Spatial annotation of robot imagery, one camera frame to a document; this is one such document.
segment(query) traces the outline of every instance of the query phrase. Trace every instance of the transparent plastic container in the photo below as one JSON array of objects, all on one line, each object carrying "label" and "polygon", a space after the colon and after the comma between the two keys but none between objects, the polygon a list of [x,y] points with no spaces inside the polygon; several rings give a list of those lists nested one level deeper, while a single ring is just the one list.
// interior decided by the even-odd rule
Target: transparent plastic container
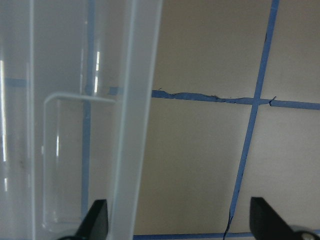
[{"label": "transparent plastic container", "polygon": [[0,1],[0,240],[133,237],[161,0]]}]

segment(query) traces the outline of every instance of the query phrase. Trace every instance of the grid of blue tape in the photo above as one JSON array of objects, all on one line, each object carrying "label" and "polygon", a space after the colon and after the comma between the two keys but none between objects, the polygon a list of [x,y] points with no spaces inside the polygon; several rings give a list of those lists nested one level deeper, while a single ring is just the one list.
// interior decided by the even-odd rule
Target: grid of blue tape
[{"label": "grid of blue tape", "polygon": [[[295,109],[308,109],[308,110],[320,110],[320,103],[311,102],[299,102],[299,101],[281,101],[273,99],[261,99],[261,92],[264,83],[268,57],[272,42],[273,31],[275,27],[278,6],[280,0],[272,0],[270,15],[268,20],[268,26],[265,36],[265,42],[263,46],[260,67],[254,92],[254,97],[243,97],[243,98],[220,98],[214,95],[204,95],[201,93],[189,93],[180,92],[170,94],[163,90],[153,90],[153,98],[163,98],[163,99],[177,99],[177,100],[189,100],[189,101],[204,101],[204,102],[216,102],[216,103],[229,103],[229,104],[244,104],[251,105],[251,112],[249,117],[249,122],[247,126],[247,131],[245,135],[245,140],[243,144],[242,154],[240,158],[238,173],[236,177],[236,182],[234,186],[234,191],[232,195],[232,200],[229,208],[229,218],[227,227],[224,233],[200,233],[200,234],[157,234],[157,235],[135,235],[134,240],[168,240],[168,239],[215,239],[215,238],[240,238],[240,237],[252,237],[250,232],[239,232],[231,233],[229,232],[229,227],[231,225],[232,219],[235,214],[237,201],[239,197],[239,192],[241,188],[241,183],[243,179],[243,173],[245,171],[247,156],[250,148],[251,138],[253,135],[253,130],[255,126],[255,121],[257,117],[257,112],[259,105],[270,105],[271,107],[282,107],[282,108],[295,108]],[[315,233],[320,234],[320,230],[315,230]]]}]

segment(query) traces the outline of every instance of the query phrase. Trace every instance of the blue tape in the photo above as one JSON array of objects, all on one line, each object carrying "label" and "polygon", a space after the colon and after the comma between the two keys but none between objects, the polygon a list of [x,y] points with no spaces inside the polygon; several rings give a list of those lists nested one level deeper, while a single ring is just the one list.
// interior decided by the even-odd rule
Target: blue tape
[{"label": "blue tape", "polygon": [[253,103],[253,98],[243,97],[243,98],[220,98],[217,96],[209,96],[201,93],[167,93],[162,90],[152,90],[153,98],[160,99],[177,99],[177,100],[191,100],[191,101],[204,101],[204,102],[216,102],[216,103],[229,103],[229,104],[246,104],[251,105]]},{"label": "blue tape", "polygon": [[[84,88],[85,94],[93,92],[93,67],[94,67],[94,37],[95,37],[95,0],[88,0],[87,17],[87,81]],[[82,177],[81,177],[81,218],[84,219],[89,205],[89,170],[90,170],[90,136],[91,136],[91,103],[83,102],[82,122]]]},{"label": "blue tape", "polygon": [[13,87],[13,88],[25,88],[27,86],[26,79],[18,79],[18,78],[5,78],[5,86]]},{"label": "blue tape", "polygon": [[[123,94],[123,91],[124,89],[122,87],[111,86],[109,88],[108,94],[116,96],[118,94]],[[253,102],[254,102],[254,98],[252,97],[220,98],[218,96],[204,95],[201,93],[193,93],[193,92],[168,93],[163,90],[152,90],[152,98],[228,103],[228,104],[244,104],[244,105],[253,105]],[[274,97],[273,99],[259,99],[258,104],[259,105],[268,104],[271,107],[280,107],[280,108],[320,110],[320,103],[302,102],[302,101],[281,101],[281,100],[275,100],[275,98],[276,97]]]},{"label": "blue tape", "polygon": [[31,238],[1,238],[0,240],[31,240]]},{"label": "blue tape", "polygon": [[[134,235],[133,240],[169,240],[169,239],[219,239],[224,233],[194,233],[194,234],[154,234],[154,235]],[[230,238],[252,237],[251,232],[229,233]]]},{"label": "blue tape", "polygon": [[241,187],[243,174],[244,174],[246,162],[247,162],[247,156],[248,156],[248,152],[249,152],[249,148],[250,148],[251,138],[252,138],[254,127],[255,127],[255,122],[256,122],[256,117],[257,117],[257,112],[258,112],[258,107],[259,107],[260,97],[261,97],[261,92],[262,92],[262,87],[264,84],[264,78],[265,78],[265,73],[266,73],[266,68],[267,68],[267,63],[268,63],[268,58],[269,58],[272,36],[274,33],[276,17],[277,17],[277,12],[278,12],[278,6],[279,6],[279,0],[272,0],[267,30],[266,30],[266,34],[265,34],[265,41],[264,41],[264,46],[263,46],[263,51],[262,51],[262,56],[261,56],[261,61],[260,61],[260,67],[259,67],[258,77],[257,77],[257,81],[256,81],[255,91],[254,91],[254,97],[253,97],[253,103],[252,103],[249,123],[248,123],[247,131],[245,134],[243,149],[242,149],[242,153],[241,153],[241,159],[240,159],[240,163],[239,163],[239,168],[238,168],[238,172],[237,172],[237,176],[236,176],[236,180],[235,180],[234,190],[233,190],[230,209],[229,209],[228,223],[227,223],[225,232],[223,234],[223,239],[225,239],[227,236],[232,219],[233,219],[233,217],[235,215],[235,211],[236,211],[240,187]]}]

